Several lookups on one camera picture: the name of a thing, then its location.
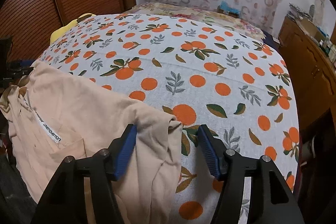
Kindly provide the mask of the dark navy bed sheet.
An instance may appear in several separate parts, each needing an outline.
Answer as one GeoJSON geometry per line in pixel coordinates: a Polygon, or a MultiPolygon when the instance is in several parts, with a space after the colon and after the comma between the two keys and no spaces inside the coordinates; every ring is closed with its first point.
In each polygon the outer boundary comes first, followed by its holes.
{"type": "Polygon", "coordinates": [[[262,39],[263,43],[268,45],[269,47],[275,49],[276,51],[279,49],[279,43],[276,43],[273,36],[271,34],[269,34],[266,31],[262,31],[265,38],[262,39]]]}

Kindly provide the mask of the stack of folded cloths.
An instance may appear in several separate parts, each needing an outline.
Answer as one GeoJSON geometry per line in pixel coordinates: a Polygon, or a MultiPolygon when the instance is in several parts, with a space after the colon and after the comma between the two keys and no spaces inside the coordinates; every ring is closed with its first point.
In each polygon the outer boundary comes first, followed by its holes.
{"type": "Polygon", "coordinates": [[[292,3],[289,3],[288,15],[296,19],[306,18],[308,20],[312,20],[312,17],[309,13],[292,3]]]}

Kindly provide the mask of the yellow plush toy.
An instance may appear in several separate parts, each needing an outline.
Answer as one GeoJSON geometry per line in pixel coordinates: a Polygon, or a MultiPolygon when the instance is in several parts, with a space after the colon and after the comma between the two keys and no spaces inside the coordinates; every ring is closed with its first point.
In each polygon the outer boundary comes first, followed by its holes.
{"type": "Polygon", "coordinates": [[[60,27],[56,31],[52,32],[50,36],[50,45],[52,45],[58,38],[63,36],[67,31],[69,31],[72,27],[76,26],[78,23],[86,20],[87,18],[94,16],[92,13],[86,13],[79,16],[77,19],[70,21],[67,25],[60,27]]]}

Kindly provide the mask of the beige t-shirt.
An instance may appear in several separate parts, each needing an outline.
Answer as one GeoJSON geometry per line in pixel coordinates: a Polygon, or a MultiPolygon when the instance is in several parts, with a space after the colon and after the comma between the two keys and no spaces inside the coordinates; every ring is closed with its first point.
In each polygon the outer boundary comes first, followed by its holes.
{"type": "Polygon", "coordinates": [[[126,223],[167,223],[181,171],[182,124],[89,79],[35,61],[30,75],[8,87],[1,112],[17,169],[34,201],[68,155],[90,157],[137,128],[126,174],[114,183],[126,223]]]}

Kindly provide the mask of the orange print grey blanket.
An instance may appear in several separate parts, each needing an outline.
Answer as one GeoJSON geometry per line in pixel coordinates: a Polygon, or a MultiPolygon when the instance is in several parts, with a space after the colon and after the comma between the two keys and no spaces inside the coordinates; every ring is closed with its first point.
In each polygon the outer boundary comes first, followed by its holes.
{"type": "Polygon", "coordinates": [[[297,108],[286,63],[271,46],[185,18],[114,14],[76,24],[39,58],[183,124],[182,171],[170,223],[208,223],[223,186],[198,147],[201,124],[243,156],[269,156],[294,187],[297,108]]]}

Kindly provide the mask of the beige side curtain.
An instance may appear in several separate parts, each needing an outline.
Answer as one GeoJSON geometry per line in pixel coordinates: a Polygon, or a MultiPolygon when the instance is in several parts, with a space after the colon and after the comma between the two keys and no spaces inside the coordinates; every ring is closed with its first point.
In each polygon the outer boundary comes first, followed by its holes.
{"type": "Polygon", "coordinates": [[[323,16],[326,0],[314,0],[313,23],[318,27],[323,27],[323,16]]]}

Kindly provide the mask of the floral bed quilt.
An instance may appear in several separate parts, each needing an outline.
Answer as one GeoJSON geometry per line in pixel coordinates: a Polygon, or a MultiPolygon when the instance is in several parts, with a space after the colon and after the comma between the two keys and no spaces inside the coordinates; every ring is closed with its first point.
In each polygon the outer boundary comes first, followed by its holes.
{"type": "Polygon", "coordinates": [[[125,12],[126,14],[151,14],[161,16],[172,16],[203,22],[208,26],[219,26],[231,31],[239,32],[242,35],[263,42],[264,32],[260,28],[245,22],[242,19],[234,18],[226,14],[214,11],[206,11],[197,8],[182,7],[165,3],[143,3],[132,7],[125,12]]]}

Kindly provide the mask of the long wooden cabinet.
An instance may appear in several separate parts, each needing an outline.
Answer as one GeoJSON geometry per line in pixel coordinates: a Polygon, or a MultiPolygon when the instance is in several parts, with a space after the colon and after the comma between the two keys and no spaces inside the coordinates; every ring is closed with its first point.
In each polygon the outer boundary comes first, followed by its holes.
{"type": "Polygon", "coordinates": [[[329,59],[298,23],[284,18],[279,52],[290,75],[303,130],[335,104],[335,72],[329,59]]]}

